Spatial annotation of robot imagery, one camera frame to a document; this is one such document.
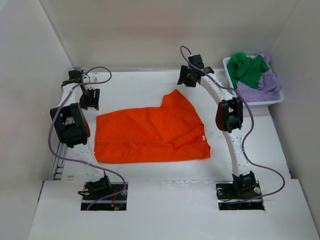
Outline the orange t-shirt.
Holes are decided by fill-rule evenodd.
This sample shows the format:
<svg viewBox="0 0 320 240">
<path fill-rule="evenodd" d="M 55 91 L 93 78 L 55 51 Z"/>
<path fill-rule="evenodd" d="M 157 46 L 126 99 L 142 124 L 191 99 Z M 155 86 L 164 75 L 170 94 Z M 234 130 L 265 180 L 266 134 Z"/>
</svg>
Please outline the orange t-shirt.
<svg viewBox="0 0 320 240">
<path fill-rule="evenodd" d="M 94 155 L 104 164 L 179 162 L 208 159 L 211 147 L 196 109 L 175 89 L 161 106 L 97 116 Z"/>
</svg>

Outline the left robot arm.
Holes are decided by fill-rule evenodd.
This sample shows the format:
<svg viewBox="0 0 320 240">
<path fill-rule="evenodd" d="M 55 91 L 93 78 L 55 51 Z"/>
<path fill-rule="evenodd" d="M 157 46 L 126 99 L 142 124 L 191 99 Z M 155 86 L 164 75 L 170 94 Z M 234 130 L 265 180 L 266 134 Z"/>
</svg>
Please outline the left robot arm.
<svg viewBox="0 0 320 240">
<path fill-rule="evenodd" d="M 87 182 L 78 194 L 84 200 L 108 199 L 113 188 L 109 177 L 99 164 L 89 143 L 91 131 L 83 110 L 99 110 L 100 90 L 86 87 L 81 70 L 68 72 L 68 80 L 62 82 L 63 95 L 59 105 L 50 110 L 50 116 L 59 141 L 76 155 L 83 164 Z"/>
</svg>

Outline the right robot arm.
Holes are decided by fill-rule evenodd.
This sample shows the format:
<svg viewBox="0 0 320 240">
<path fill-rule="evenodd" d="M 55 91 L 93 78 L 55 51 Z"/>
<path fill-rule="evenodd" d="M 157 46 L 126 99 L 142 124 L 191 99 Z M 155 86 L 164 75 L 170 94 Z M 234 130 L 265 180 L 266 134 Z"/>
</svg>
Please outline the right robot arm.
<svg viewBox="0 0 320 240">
<path fill-rule="evenodd" d="M 258 183 L 242 147 L 243 101 L 222 85 L 211 67 L 205 67 L 201 55 L 191 55 L 185 60 L 187 65 L 181 66 L 177 84 L 193 88 L 200 85 L 213 98 L 217 104 L 215 123 L 230 154 L 233 181 L 226 184 L 227 189 L 217 185 L 218 198 L 232 203 L 252 201 Z"/>
</svg>

